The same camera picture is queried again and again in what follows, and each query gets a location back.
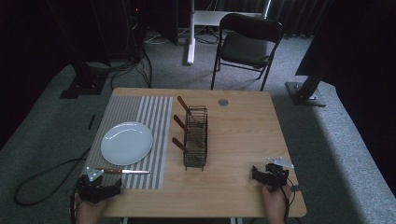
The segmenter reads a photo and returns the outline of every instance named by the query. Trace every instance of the white plate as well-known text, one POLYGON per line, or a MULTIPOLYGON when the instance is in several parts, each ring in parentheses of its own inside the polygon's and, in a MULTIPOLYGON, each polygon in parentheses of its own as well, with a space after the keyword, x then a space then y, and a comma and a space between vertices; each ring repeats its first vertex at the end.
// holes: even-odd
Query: white plate
POLYGON ((151 130, 139 122, 125 122, 102 139, 103 157, 116 165, 130 165, 145 158, 152 146, 151 130))

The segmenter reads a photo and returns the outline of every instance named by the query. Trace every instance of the striped placemat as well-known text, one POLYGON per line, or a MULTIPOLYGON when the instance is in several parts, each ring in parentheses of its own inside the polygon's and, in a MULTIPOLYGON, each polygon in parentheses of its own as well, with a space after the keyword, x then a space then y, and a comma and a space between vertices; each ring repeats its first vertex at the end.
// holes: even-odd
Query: striped placemat
POLYGON ((104 174, 102 185, 114 185, 122 178, 122 188, 125 189, 161 189, 172 102, 172 97, 111 96, 82 173, 85 174, 86 167, 149 170, 149 175, 104 174), (108 130, 127 121, 145 124, 152 132, 153 144, 143 160, 132 165, 118 166, 105 160, 100 147, 108 130))

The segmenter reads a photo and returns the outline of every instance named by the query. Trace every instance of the wire rack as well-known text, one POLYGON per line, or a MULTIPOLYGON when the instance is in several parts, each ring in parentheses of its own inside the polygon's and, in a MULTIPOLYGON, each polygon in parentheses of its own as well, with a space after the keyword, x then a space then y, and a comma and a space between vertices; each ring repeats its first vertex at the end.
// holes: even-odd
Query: wire rack
POLYGON ((205 106, 189 106, 191 114, 186 113, 186 126, 189 133, 184 133, 184 166, 204 170, 207 158, 207 109, 205 106))

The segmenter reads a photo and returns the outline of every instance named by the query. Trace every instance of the black chair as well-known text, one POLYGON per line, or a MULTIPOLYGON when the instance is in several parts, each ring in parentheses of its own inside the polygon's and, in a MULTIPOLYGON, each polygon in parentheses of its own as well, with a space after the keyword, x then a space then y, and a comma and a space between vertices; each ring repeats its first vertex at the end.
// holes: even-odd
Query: black chair
POLYGON ((219 44, 210 90, 213 90, 220 65, 224 64, 260 72, 257 79, 266 70, 260 88, 262 91, 282 37, 282 24, 277 21, 238 13, 225 15, 219 25, 219 44), (223 38, 226 31, 230 33, 223 38))

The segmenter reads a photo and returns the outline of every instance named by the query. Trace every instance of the chair backrest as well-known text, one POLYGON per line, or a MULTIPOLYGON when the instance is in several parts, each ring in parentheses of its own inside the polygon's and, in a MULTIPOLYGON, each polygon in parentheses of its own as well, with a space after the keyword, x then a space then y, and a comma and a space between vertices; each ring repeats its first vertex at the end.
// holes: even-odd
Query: chair backrest
POLYGON ((252 39, 263 39, 278 44, 283 37, 282 24, 260 17, 229 13, 220 21, 220 34, 223 30, 235 31, 252 39))

